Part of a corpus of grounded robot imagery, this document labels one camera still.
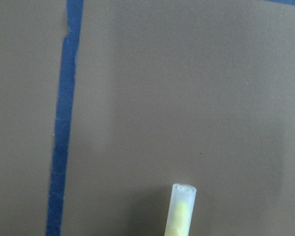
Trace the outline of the yellow highlighter pen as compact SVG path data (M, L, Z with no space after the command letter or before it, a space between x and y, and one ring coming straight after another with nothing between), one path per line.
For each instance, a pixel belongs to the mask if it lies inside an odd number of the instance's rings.
M197 189L189 184L172 186L165 236L188 236Z

